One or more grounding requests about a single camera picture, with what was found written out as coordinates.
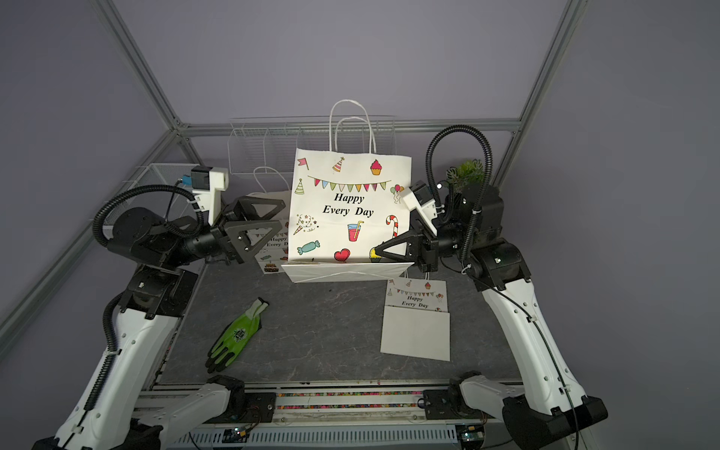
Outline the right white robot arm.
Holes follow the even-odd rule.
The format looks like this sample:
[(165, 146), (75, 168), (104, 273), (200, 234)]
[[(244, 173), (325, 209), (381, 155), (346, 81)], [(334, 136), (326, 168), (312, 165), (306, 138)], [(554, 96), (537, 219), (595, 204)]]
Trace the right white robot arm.
[(588, 428), (608, 418), (599, 397), (588, 395), (564, 361), (536, 298), (531, 271), (521, 252), (502, 238), (504, 202), (496, 187), (474, 184), (450, 191), (444, 204), (433, 187), (398, 187), (395, 199), (410, 211), (410, 229), (377, 247), (395, 262), (437, 270), (446, 257), (482, 294), (515, 358), (521, 384), (494, 382), (467, 372), (444, 390), (423, 397), (430, 419), (489, 416), (504, 423), (520, 449), (541, 449), (570, 440), (592, 446)]

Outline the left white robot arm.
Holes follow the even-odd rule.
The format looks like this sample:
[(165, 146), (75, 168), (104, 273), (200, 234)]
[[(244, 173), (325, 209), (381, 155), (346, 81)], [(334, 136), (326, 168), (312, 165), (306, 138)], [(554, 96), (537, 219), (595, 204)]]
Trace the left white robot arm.
[[(104, 233), (106, 219), (133, 197), (152, 192), (187, 199), (193, 216), (166, 220), (145, 207), (126, 210)], [(105, 307), (103, 357), (78, 405), (52, 437), (37, 449), (165, 449), (214, 419), (261, 419), (253, 412), (244, 382), (215, 375), (196, 393), (142, 418), (133, 415), (146, 379), (167, 351), (170, 338), (193, 297), (197, 274), (188, 264), (223, 256), (240, 264), (281, 230), (274, 217), (282, 200), (243, 196), (210, 224), (197, 198), (181, 187), (150, 185), (123, 192), (101, 206), (92, 233), (108, 251), (136, 262), (127, 287)]]

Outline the white party paper bag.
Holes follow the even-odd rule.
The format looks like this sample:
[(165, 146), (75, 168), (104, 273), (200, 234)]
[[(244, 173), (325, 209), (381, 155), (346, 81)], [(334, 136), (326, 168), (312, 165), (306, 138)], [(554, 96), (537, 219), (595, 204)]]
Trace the white party paper bag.
[(448, 362), (451, 326), (446, 283), (390, 279), (385, 289), (381, 352)]

